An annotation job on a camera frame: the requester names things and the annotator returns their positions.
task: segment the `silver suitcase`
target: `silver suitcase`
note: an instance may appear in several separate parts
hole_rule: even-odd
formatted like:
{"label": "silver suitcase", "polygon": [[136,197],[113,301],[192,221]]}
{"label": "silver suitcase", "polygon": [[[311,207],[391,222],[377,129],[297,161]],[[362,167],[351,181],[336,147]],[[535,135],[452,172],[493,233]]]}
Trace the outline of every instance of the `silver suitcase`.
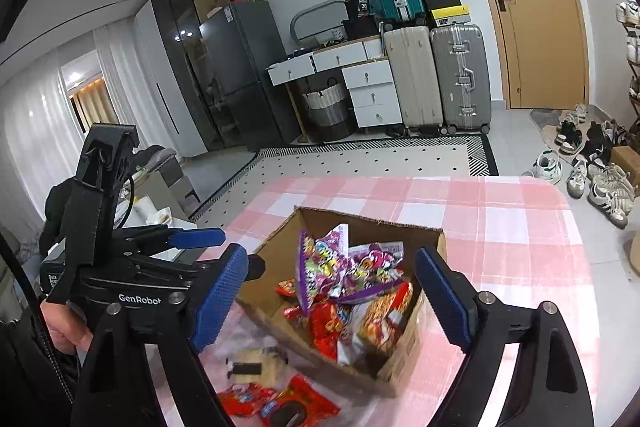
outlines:
{"label": "silver suitcase", "polygon": [[449,133],[458,129],[488,133],[491,95],[480,28],[475,24],[434,28],[431,44]]}
{"label": "silver suitcase", "polygon": [[385,32],[386,54],[394,74],[402,123],[406,127],[442,125],[438,75],[426,26]]}

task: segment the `black and white rug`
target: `black and white rug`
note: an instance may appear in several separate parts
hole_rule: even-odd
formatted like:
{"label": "black and white rug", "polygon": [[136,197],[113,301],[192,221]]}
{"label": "black and white rug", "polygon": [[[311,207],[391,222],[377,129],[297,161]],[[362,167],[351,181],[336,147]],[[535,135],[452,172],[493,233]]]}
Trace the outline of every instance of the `black and white rug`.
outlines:
{"label": "black and white rug", "polygon": [[358,140],[262,149],[191,216],[201,227],[224,227],[282,177],[497,176],[482,134]]}

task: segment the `blue rubber pad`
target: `blue rubber pad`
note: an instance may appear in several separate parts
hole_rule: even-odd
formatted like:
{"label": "blue rubber pad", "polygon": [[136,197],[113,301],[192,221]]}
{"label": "blue rubber pad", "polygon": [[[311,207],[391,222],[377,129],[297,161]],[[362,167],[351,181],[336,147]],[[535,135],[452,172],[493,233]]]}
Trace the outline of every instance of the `blue rubber pad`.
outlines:
{"label": "blue rubber pad", "polygon": [[167,244],[178,250],[188,248],[218,247],[225,242],[225,233],[220,229],[181,230],[170,235]]}
{"label": "blue rubber pad", "polygon": [[466,353],[472,342],[468,310],[458,299],[427,248],[420,248],[416,253],[415,275],[447,335],[449,344],[460,346]]}
{"label": "blue rubber pad", "polygon": [[248,269],[249,257],[238,245],[196,312],[191,346],[197,353],[215,342]]}

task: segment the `patterned rug border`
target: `patterned rug border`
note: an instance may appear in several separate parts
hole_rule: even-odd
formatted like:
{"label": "patterned rug border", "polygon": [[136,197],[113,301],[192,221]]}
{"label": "patterned rug border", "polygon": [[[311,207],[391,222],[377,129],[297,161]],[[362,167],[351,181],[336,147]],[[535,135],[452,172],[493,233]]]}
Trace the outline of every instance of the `patterned rug border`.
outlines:
{"label": "patterned rug border", "polygon": [[229,188],[238,183],[244,174],[254,168],[264,158],[275,156],[291,156],[294,154],[313,154],[319,152],[352,151],[357,149],[384,149],[400,147],[436,146],[436,145],[466,145],[469,160],[469,174],[471,176],[498,176],[498,168],[495,163],[494,152],[491,149],[489,139],[484,134],[457,134],[455,136],[438,136],[434,138],[403,137],[380,138],[375,140],[354,140],[348,142],[331,143],[324,145],[290,145],[260,149],[244,167],[231,176],[225,184],[216,190],[198,209],[191,214],[189,219],[193,222],[218,201]]}

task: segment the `wooden door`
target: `wooden door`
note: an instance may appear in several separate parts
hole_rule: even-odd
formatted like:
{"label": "wooden door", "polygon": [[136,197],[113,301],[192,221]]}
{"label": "wooden door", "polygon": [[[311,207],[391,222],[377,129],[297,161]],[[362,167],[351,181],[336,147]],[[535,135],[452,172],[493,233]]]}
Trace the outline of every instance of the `wooden door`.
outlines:
{"label": "wooden door", "polygon": [[574,108],[586,100],[587,61],[577,0],[490,0],[510,107]]}

